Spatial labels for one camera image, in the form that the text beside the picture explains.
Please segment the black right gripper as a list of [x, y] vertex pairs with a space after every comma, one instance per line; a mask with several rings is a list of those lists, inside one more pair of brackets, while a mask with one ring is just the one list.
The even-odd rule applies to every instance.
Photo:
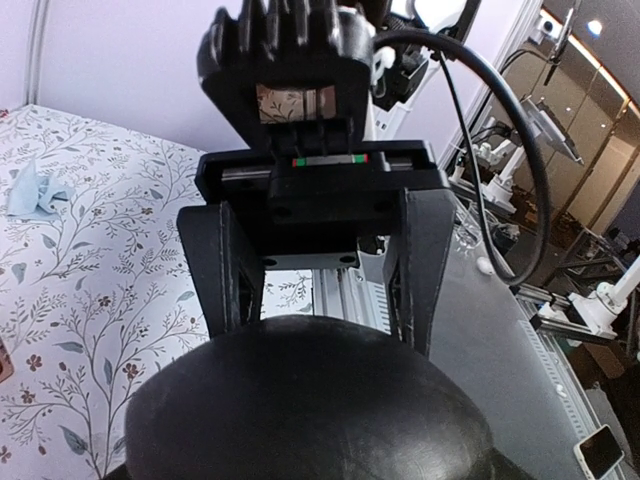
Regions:
[[428, 356], [456, 216], [419, 141], [368, 136], [374, 38], [387, 1], [246, 1], [219, 8], [198, 54], [200, 86], [245, 142], [209, 153], [206, 205], [177, 228], [211, 338], [260, 320], [265, 268], [344, 264], [390, 235], [391, 335]]

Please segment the black glasses case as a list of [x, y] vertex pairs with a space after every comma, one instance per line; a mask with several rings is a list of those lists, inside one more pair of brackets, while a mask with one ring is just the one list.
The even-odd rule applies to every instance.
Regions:
[[217, 336], [130, 399], [114, 479], [523, 479], [471, 399], [369, 327], [273, 317]]

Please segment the light blue cloth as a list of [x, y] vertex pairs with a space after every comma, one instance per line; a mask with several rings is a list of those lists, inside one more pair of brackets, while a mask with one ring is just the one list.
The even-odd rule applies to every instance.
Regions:
[[6, 214], [13, 220], [55, 222], [60, 219], [60, 203], [69, 202], [73, 187], [51, 174], [38, 172], [32, 160], [16, 175], [7, 198]]

